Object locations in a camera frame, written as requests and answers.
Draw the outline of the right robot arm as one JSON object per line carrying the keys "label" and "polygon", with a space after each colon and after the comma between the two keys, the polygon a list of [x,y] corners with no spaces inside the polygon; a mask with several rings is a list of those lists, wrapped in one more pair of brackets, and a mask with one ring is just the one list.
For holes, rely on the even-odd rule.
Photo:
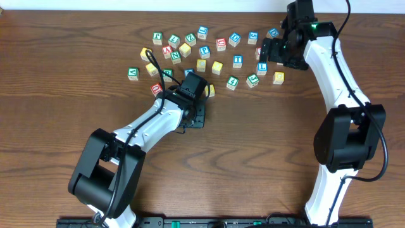
{"label": "right robot arm", "polygon": [[304,207],[306,225],[338,227],[339,207],[350,182],[375,182],[387,170],[389,154],[382,132],[386,112],[357,85],[342,54],[341,29],[319,21],[312,0],[288,4],[281,29],[282,38],[263,40],[259,62],[311,69],[316,77],[327,115],[313,141],[320,166]]}

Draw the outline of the green B block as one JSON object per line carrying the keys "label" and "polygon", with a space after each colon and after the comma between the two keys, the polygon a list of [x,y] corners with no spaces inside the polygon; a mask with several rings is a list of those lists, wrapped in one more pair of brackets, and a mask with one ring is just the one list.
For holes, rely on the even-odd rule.
{"label": "green B block", "polygon": [[172,77],[173,77],[172,69],[166,68],[163,70],[163,78],[165,82],[172,82],[173,81]]}

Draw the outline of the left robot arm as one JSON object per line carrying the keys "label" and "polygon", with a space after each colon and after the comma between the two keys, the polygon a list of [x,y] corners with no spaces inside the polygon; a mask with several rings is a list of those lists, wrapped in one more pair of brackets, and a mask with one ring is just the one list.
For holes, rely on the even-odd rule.
{"label": "left robot arm", "polygon": [[178,127],[200,128],[197,119],[211,89],[182,84],[160,91],[153,105],[125,127],[95,130],[88,138],[68,191],[94,211],[96,227],[132,227],[130,209],[147,152]]}

